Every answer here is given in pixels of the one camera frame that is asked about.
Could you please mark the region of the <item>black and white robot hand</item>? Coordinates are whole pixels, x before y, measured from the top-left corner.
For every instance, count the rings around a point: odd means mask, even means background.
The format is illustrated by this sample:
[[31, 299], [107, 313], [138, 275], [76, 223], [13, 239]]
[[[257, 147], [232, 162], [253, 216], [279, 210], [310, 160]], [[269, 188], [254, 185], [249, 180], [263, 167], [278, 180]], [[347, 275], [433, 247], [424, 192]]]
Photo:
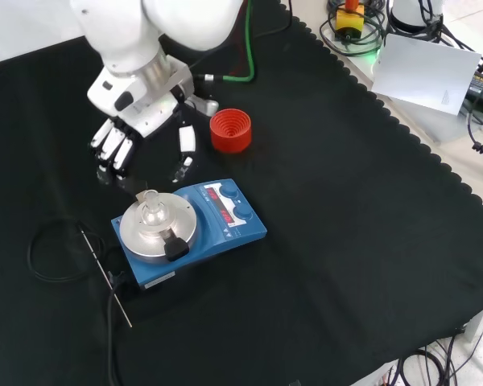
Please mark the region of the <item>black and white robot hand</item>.
[[186, 98], [179, 85], [155, 99], [148, 83], [140, 76], [116, 77], [103, 68], [89, 88], [87, 97], [107, 115], [89, 143], [101, 183], [118, 183], [126, 188], [128, 168], [138, 148], [144, 140], [173, 121], [180, 125], [180, 159], [171, 174], [171, 181], [180, 183], [184, 180], [195, 158], [196, 133], [182, 113], [181, 106]]

